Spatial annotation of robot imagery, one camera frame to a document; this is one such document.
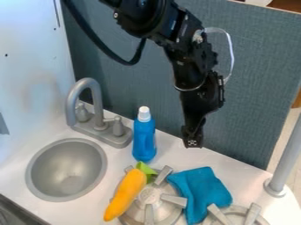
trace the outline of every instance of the black cable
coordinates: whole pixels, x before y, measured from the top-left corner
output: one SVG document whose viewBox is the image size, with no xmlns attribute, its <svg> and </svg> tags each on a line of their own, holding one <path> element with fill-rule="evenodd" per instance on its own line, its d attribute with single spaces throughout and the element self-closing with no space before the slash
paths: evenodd
<svg viewBox="0 0 301 225">
<path fill-rule="evenodd" d="M 135 65 L 140 61 L 142 51 L 145 46 L 146 39 L 141 39 L 139 46 L 136 50 L 134 57 L 130 61 L 123 60 L 119 55 L 113 52 L 100 38 L 99 36 L 91 29 L 89 24 L 85 21 L 83 16 L 77 10 L 76 6 L 70 0 L 62 0 L 68 10 L 70 11 L 72 17 L 77 21 L 78 25 L 82 28 L 84 33 L 91 39 L 91 41 L 101 50 L 103 51 L 108 57 L 111 59 L 126 65 L 132 66 Z"/>
</svg>

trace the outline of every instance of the gray wall panel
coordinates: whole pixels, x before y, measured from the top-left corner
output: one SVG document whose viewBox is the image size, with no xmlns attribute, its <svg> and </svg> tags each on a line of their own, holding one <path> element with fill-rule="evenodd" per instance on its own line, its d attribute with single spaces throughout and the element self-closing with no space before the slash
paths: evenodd
<svg viewBox="0 0 301 225">
<path fill-rule="evenodd" d="M 110 9 L 96 0 L 73 1 L 109 47 L 126 59 L 133 55 L 138 40 L 115 24 Z M 266 168 L 300 84 L 301 16 L 225 0 L 178 3 L 204 26 L 227 30 L 234 43 L 236 64 L 226 85 L 226 103 L 208 117 L 205 146 Z M 99 80 L 107 109 L 135 118 L 137 108 L 148 105 L 158 129 L 180 135 L 180 101 L 171 65 L 160 47 L 148 41 L 139 64 L 125 67 L 102 54 L 67 11 L 65 23 L 76 76 Z M 226 74 L 229 55 L 219 35 L 211 34 L 209 40 L 219 53 L 217 71 Z"/>
</svg>

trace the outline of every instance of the faucet handle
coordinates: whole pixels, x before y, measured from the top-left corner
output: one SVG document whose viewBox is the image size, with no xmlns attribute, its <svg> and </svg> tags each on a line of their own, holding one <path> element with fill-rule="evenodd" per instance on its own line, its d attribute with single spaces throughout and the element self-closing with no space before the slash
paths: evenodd
<svg viewBox="0 0 301 225">
<path fill-rule="evenodd" d="M 113 123 L 113 135 L 116 137 L 123 136 L 125 133 L 124 125 L 122 123 L 122 117 L 115 116 Z"/>
<path fill-rule="evenodd" d="M 86 108 L 84 107 L 84 103 L 82 102 L 78 103 L 77 105 L 76 117 L 77 121 L 81 123 L 87 122 L 91 118 L 90 113 L 86 110 Z"/>
</svg>

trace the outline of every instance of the silver sink basin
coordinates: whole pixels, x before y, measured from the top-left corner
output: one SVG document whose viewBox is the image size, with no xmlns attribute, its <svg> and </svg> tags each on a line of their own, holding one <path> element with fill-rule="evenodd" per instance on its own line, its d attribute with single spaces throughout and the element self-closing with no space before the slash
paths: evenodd
<svg viewBox="0 0 301 225">
<path fill-rule="evenodd" d="M 106 154 L 86 139 L 53 142 L 28 164 L 26 183 L 37 197 L 68 201 L 90 192 L 106 173 Z"/>
</svg>

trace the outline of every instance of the white bottle cap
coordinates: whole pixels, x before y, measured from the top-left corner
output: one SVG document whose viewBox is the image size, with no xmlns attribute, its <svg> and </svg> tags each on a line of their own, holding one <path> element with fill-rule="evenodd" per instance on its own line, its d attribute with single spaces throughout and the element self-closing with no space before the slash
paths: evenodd
<svg viewBox="0 0 301 225">
<path fill-rule="evenodd" d="M 139 108 L 138 120 L 143 123 L 151 120 L 151 112 L 149 107 L 142 106 Z"/>
</svg>

